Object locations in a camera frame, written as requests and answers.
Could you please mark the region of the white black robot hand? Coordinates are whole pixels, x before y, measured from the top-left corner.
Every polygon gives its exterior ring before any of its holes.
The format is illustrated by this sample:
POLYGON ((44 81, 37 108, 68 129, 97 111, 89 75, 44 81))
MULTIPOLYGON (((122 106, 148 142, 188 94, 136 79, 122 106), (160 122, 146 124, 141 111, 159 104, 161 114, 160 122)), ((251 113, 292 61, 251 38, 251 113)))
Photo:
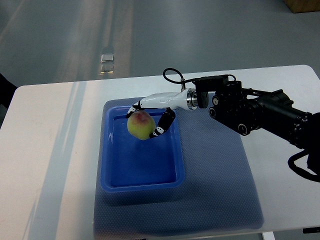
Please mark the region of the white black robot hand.
POLYGON ((149 135, 149 139, 151 139, 164 134, 170 128, 176 118, 175 109, 195 110, 197 104, 196 90, 193 88, 187 88, 179 93, 156 93, 144 97, 133 104, 128 110, 126 118, 128 120, 129 117, 137 111, 164 109, 165 112, 160 117, 158 123, 155 123, 155 130, 149 135))

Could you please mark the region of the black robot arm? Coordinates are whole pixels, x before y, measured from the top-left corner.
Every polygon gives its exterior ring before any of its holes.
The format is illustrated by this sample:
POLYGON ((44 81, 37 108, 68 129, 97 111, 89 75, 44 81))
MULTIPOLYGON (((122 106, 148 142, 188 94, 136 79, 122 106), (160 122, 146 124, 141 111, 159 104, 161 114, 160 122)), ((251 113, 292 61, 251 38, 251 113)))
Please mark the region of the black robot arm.
POLYGON ((243 88, 229 75, 192 79, 196 105, 205 109, 213 92, 211 118, 239 133, 264 129, 301 149, 288 160, 289 168, 304 179, 320 181, 320 114, 293 108, 293 101, 279 89, 273 92, 243 88))

